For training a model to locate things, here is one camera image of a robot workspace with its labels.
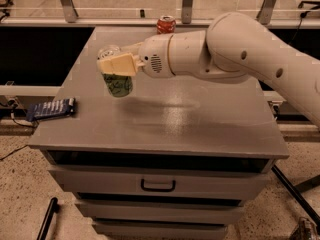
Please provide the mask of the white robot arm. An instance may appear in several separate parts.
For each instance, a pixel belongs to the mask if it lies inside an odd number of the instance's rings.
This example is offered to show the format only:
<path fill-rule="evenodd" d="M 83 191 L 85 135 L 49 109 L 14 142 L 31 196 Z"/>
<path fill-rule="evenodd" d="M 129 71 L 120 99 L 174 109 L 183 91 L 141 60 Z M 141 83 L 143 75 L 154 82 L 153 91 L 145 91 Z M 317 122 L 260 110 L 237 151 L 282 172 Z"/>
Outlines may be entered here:
<path fill-rule="evenodd" d="M 115 50 L 101 50 L 104 75 L 152 78 L 188 75 L 216 83 L 252 76 L 320 126 L 320 61 L 286 44 L 253 18 L 225 13 L 201 31 L 158 34 Z"/>

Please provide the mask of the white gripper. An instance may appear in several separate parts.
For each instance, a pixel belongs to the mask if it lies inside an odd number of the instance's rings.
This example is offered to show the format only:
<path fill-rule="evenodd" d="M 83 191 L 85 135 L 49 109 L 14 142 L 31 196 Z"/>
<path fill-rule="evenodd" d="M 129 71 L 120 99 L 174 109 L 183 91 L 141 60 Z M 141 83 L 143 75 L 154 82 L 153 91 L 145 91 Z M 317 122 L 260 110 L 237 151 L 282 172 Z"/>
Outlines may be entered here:
<path fill-rule="evenodd" d="M 159 34 L 121 47 L 116 55 L 100 56 L 97 67 L 102 74 L 135 76 L 142 70 L 153 78 L 171 78 L 174 74 L 169 65 L 169 44 L 172 34 Z"/>

